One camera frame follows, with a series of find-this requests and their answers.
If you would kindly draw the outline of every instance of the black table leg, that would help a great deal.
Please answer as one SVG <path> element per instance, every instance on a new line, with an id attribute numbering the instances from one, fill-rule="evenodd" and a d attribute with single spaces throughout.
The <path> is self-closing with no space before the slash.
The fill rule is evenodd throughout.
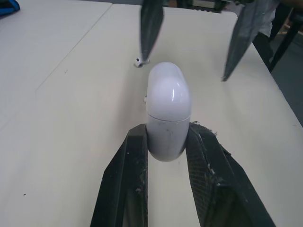
<path id="1" fill-rule="evenodd" d="M 276 66 L 278 61 L 282 58 L 283 54 L 287 50 L 289 44 L 294 39 L 295 35 L 300 30 L 301 26 L 302 26 L 302 23 L 296 23 L 296 22 L 294 22 L 291 25 L 291 27 L 289 28 L 285 38 L 283 39 L 283 41 L 281 43 L 281 45 L 279 46 L 278 50 L 276 51 L 273 60 L 270 63 L 270 66 L 268 68 L 270 72 L 274 69 L 274 67 Z"/>

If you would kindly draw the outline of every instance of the white table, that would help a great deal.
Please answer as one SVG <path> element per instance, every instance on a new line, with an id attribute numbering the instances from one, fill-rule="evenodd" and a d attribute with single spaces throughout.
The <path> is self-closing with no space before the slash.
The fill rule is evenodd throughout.
<path id="1" fill-rule="evenodd" d="M 111 6 L 77 0 L 18 0 L 0 19 L 0 129 L 10 122 Z"/>
<path id="2" fill-rule="evenodd" d="M 104 169 L 146 120 L 148 72 L 170 61 L 192 120 L 218 133 L 277 226 L 302 226 L 303 128 L 253 46 L 221 82 L 236 16 L 165 9 L 151 63 L 137 69 L 139 10 L 112 5 L 1 132 L 0 225 L 89 226 Z M 185 153 L 148 165 L 149 226 L 199 226 Z"/>

